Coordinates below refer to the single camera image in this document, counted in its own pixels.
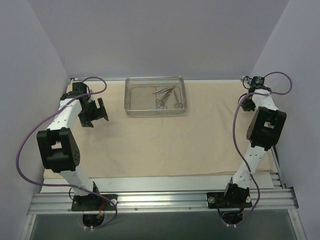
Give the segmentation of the beige surgical wrap cloth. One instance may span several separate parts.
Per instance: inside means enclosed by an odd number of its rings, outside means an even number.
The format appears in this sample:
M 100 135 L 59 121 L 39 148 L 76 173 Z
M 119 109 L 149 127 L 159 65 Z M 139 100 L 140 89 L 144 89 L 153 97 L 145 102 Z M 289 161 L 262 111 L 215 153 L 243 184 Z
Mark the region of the beige surgical wrap cloth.
M 90 178 L 232 174 L 242 163 L 233 141 L 239 82 L 186 81 L 187 110 L 181 116 L 130 117 L 124 109 L 125 84 L 90 82 L 100 91 L 109 121 L 94 127 L 74 124 L 80 166 Z M 235 125 L 245 154 L 253 112 L 240 111 Z

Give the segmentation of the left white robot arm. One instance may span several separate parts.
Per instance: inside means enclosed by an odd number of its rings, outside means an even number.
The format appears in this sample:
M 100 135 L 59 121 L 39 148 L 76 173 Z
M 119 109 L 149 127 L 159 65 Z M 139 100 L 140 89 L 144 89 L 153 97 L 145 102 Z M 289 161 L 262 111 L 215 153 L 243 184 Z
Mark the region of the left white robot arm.
M 101 97 L 97 101 L 92 96 L 72 101 L 73 96 L 70 92 L 61 97 L 58 112 L 50 125 L 37 133 L 36 139 L 44 168 L 63 177 L 75 196 L 83 197 L 83 204 L 95 210 L 101 203 L 99 189 L 80 166 L 81 151 L 72 128 L 77 119 L 82 127 L 92 128 L 92 121 L 109 117 Z

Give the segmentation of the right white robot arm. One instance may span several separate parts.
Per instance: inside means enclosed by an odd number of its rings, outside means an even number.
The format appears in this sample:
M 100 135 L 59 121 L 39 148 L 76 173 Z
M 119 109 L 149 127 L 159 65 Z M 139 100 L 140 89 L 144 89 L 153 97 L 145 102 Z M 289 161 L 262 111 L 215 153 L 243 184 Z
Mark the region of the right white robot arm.
M 260 161 L 279 141 L 287 114 L 276 107 L 272 94 L 268 88 L 256 89 L 249 92 L 236 108 L 232 123 L 232 138 L 242 163 L 222 193 L 223 203 L 227 206 L 232 207 L 239 201 L 244 202 L 247 199 L 250 184 L 255 182 L 253 174 Z M 245 154 L 242 154 L 236 142 L 236 120 L 241 104 L 245 100 L 251 100 L 253 103 L 254 116 L 246 132 L 249 144 Z

